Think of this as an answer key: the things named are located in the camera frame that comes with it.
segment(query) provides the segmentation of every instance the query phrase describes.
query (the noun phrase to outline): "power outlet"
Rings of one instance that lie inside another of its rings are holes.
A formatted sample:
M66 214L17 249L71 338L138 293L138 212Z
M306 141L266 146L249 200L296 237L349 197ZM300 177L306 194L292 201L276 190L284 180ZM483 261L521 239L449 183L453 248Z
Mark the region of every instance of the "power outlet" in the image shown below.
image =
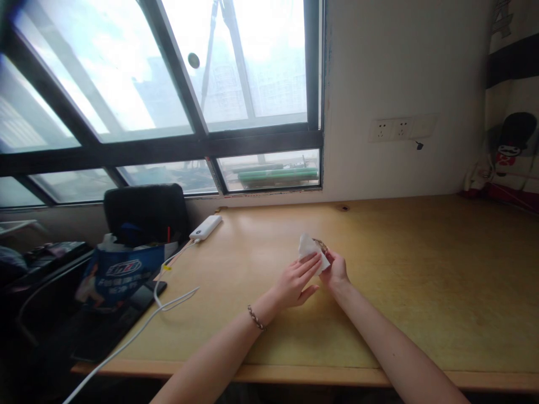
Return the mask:
M414 119L414 127L410 132L410 139L421 139L422 137L430 137L434 133L436 123L438 122L438 114L422 115Z
M393 120L372 121L370 142L380 142L391 140L391 131L393 129Z
M391 140L406 140L412 130L412 118L398 118L393 120Z

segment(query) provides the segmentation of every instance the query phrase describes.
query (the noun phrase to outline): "curtain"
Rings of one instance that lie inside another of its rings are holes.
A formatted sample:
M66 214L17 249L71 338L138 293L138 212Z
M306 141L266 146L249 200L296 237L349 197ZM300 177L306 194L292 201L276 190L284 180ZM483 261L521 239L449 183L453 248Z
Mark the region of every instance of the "curtain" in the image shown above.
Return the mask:
M539 1L496 0L487 63L485 143L466 196L539 213Z

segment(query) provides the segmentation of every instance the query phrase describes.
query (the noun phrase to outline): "window pane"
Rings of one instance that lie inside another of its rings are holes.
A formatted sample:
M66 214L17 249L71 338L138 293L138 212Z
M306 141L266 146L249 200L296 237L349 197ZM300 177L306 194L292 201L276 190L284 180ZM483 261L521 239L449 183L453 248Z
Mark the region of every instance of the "window pane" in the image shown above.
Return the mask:
M43 205L29 190L13 177L0 177L0 207Z
M192 134L132 0L34 0L16 26L102 142Z
M302 0L163 4L210 131L307 121Z
M320 184L318 149L227 157L218 161L229 191Z
M0 151L33 152L80 146L27 79L0 56Z
M128 166L119 170L129 185L172 182L179 184L184 194L217 192L205 160Z
M37 174L31 177L59 203L103 200L105 191L116 188L101 168Z

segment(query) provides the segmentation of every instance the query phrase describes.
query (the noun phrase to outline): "wrist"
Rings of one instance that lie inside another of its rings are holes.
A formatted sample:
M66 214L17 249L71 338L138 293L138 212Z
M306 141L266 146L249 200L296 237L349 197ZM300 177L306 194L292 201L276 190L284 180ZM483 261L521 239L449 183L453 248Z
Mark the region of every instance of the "wrist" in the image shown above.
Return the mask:
M259 297L251 305L253 313L257 316L263 326L267 327L275 316L281 311L278 304L278 298L273 290L269 290Z
M337 298L338 296L346 295L352 289L354 289L354 286L350 283L348 279L341 279L339 281L332 282L329 285L330 293L334 298Z

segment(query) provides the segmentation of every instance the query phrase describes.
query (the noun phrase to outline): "paper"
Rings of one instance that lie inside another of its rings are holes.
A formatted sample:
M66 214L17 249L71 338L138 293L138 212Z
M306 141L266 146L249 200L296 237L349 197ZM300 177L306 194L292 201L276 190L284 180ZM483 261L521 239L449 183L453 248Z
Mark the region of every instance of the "paper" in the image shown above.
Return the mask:
M318 244L307 233L303 233L299 238L299 259L312 253L322 254L322 265L320 265L320 268L318 268L315 274L320 275L323 270L330 266L330 262L327 260Z

